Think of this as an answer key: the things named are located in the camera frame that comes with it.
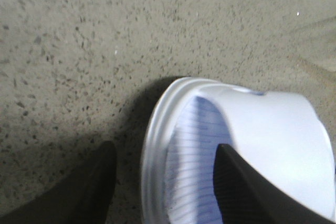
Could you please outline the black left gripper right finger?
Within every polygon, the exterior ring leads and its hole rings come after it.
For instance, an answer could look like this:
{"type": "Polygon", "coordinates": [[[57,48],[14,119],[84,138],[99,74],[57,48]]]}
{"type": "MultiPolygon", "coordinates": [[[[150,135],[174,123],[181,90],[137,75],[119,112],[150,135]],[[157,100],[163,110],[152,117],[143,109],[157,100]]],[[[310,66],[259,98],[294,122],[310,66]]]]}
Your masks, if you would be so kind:
{"type": "Polygon", "coordinates": [[[331,223],[278,189],[228,144],[217,147],[213,188],[223,223],[331,223]]]}

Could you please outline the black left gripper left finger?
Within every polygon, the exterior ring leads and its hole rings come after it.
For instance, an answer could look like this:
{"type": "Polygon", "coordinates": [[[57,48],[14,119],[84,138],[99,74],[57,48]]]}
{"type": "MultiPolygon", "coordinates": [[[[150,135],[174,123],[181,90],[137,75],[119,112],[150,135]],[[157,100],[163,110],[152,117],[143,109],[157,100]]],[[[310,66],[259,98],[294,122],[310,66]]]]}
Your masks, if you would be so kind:
{"type": "Polygon", "coordinates": [[[105,223],[117,173],[111,141],[51,190],[1,217],[1,223],[105,223]]]}

